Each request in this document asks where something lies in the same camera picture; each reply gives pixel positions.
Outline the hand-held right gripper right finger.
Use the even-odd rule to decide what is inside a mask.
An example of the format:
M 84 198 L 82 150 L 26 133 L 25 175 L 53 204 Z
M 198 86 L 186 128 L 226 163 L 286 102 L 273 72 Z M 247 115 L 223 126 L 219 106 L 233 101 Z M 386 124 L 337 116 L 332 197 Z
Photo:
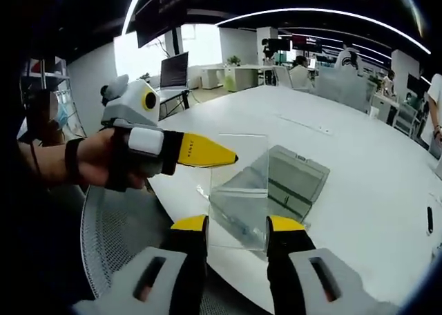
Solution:
M 271 215 L 267 226 L 267 279 L 275 314 L 397 314 L 370 296 L 359 274 L 326 248 L 316 248 L 305 227 Z

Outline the person's left hand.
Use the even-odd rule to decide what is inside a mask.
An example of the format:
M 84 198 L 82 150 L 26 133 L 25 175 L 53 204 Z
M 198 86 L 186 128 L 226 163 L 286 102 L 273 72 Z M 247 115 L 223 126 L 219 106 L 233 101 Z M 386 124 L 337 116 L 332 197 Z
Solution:
M 79 143 L 77 161 L 80 181 L 96 187 L 104 187 L 109 177 L 108 167 L 113 150 L 112 136 L 115 130 L 107 128 L 87 137 Z

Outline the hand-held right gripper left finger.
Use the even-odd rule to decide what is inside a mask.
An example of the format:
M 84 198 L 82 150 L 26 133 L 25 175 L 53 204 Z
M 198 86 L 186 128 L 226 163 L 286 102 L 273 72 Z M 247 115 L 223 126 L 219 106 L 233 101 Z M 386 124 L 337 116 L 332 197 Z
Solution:
M 110 290 L 74 304 L 75 314 L 198 314 L 207 276 L 206 215 L 178 220 L 113 274 Z

